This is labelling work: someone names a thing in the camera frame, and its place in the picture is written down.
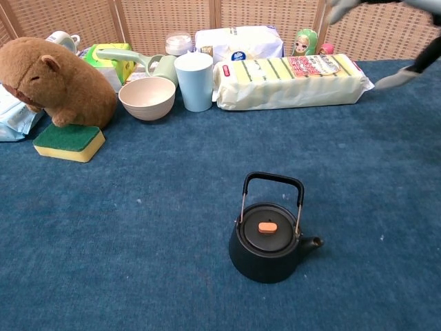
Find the mug handle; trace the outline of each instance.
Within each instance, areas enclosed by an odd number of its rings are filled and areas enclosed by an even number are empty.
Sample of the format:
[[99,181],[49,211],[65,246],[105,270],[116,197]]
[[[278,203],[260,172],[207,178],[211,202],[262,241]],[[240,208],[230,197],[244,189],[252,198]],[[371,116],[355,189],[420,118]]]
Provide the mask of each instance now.
[[145,74],[147,76],[152,76],[152,74],[150,74],[150,67],[152,66],[152,64],[156,61],[159,62],[162,59],[163,55],[154,55],[153,57],[150,57],[150,60],[148,61],[148,63],[145,65]]
[[73,39],[75,46],[78,47],[78,45],[80,44],[80,40],[81,40],[80,36],[77,34],[73,34],[70,37]]
[[290,184],[297,188],[298,196],[297,196],[297,206],[298,206],[298,214],[297,214],[297,222],[296,222],[296,235],[298,235],[298,226],[300,224],[300,214],[303,206],[303,196],[305,195],[305,187],[302,182],[298,179],[286,176],[280,176],[279,174],[270,174],[268,172],[250,172],[245,178],[245,182],[243,184],[243,199],[242,199],[242,209],[240,211],[240,222],[243,221],[243,209],[245,206],[245,197],[248,194],[248,184],[252,179],[266,179],[269,181],[277,181],[280,183]]

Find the teapot handle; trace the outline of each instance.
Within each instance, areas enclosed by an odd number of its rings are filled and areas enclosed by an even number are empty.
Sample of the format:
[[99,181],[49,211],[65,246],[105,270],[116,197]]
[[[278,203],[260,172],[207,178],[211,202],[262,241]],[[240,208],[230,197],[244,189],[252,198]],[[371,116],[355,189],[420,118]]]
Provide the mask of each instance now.
[[245,197],[248,194],[248,184],[252,179],[266,179],[269,181],[277,181],[280,183],[290,184],[297,188],[298,196],[297,196],[297,223],[296,223],[296,234],[298,235],[298,226],[300,224],[300,213],[303,205],[303,196],[305,195],[305,187],[302,182],[298,179],[292,177],[281,176],[279,174],[270,174],[268,172],[250,172],[245,178],[245,182],[243,184],[243,200],[242,200],[242,210],[240,212],[240,222],[243,221],[243,209],[245,206]]
[[243,184],[243,194],[248,194],[248,183],[252,179],[266,179],[268,181],[278,181],[280,183],[290,184],[297,188],[298,196],[297,196],[297,206],[300,207],[303,204],[303,195],[305,194],[305,187],[302,182],[298,179],[280,176],[279,174],[270,174],[268,172],[251,172],[245,178],[245,182]]

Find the ceramic bowl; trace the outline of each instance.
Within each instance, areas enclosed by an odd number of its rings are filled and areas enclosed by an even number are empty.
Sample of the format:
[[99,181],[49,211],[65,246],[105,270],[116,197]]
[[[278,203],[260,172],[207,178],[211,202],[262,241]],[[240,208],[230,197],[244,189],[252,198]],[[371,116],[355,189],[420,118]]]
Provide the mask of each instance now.
[[133,117],[155,121],[172,109],[176,86],[163,77],[145,77],[131,81],[119,90],[119,100]]

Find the plastic package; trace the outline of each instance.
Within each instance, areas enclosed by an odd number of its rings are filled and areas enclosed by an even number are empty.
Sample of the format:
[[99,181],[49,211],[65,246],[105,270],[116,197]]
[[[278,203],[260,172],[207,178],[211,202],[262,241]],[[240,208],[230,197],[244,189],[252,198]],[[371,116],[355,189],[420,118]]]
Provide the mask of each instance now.
[[342,105],[373,87],[344,54],[222,61],[214,66],[213,101],[224,110]]
[[194,39],[196,51],[211,55],[214,64],[284,56],[283,41],[271,26],[201,30]]
[[0,141],[24,139],[44,114],[44,111],[38,114],[30,111],[0,85]]

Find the sponge package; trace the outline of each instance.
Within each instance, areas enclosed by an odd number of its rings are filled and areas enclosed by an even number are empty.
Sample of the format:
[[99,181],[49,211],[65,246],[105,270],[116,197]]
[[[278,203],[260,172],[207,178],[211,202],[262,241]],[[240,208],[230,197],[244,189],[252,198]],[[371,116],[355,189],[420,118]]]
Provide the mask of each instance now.
[[344,54],[222,61],[214,66],[213,101],[224,110],[342,105],[373,87]]

